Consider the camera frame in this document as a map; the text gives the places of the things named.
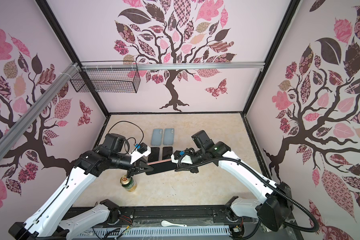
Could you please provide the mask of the black smartphone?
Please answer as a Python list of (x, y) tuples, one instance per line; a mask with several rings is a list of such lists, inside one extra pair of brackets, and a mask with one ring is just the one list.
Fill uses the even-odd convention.
[(151, 153), (148, 156), (148, 162), (149, 163), (157, 162), (159, 160), (159, 157), (160, 157), (160, 147), (152, 147)]

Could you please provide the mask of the phone with white case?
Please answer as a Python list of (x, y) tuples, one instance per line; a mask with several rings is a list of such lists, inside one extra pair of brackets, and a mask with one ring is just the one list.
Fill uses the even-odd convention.
[(163, 147), (162, 160), (168, 160), (173, 154), (173, 147)]

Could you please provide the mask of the light blue phone case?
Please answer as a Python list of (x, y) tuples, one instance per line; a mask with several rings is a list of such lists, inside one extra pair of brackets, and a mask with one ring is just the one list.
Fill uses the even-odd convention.
[(151, 145), (153, 147), (159, 147), (162, 144), (163, 129), (154, 129), (151, 139)]

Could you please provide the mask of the phone with pink case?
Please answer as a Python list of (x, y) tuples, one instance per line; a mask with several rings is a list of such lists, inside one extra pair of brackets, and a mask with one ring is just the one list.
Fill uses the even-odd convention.
[(154, 175), (168, 171), (174, 171), (178, 168), (178, 165), (176, 163), (173, 163), (170, 159), (152, 162), (148, 165), (151, 166), (153, 170), (150, 172), (146, 172), (146, 175)]

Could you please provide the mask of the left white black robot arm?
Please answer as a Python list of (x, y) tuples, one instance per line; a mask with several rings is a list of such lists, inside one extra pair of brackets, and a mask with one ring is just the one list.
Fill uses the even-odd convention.
[(16, 222), (9, 234), (16, 240), (71, 240), (83, 231), (100, 223), (116, 224), (120, 208), (110, 200), (65, 220), (64, 216), (83, 191), (104, 171), (121, 169), (127, 176), (152, 171), (145, 157), (151, 148), (140, 143), (132, 153), (122, 154), (128, 143), (124, 136), (106, 134), (103, 144), (79, 156), (68, 177), (51, 197), (25, 222)]

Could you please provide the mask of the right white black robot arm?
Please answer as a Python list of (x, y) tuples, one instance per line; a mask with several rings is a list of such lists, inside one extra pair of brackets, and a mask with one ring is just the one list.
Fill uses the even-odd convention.
[(214, 143), (204, 130), (192, 136), (197, 150), (193, 148), (176, 151), (172, 162), (178, 165), (177, 171), (198, 173), (203, 164), (214, 163), (239, 180), (254, 195), (254, 199), (233, 197), (227, 204), (228, 218), (235, 221), (240, 217), (258, 219), (269, 230), (276, 232), (282, 228), (293, 210), (293, 204), (281, 196), (291, 196), (286, 184), (276, 182), (258, 173), (244, 163), (225, 143)]

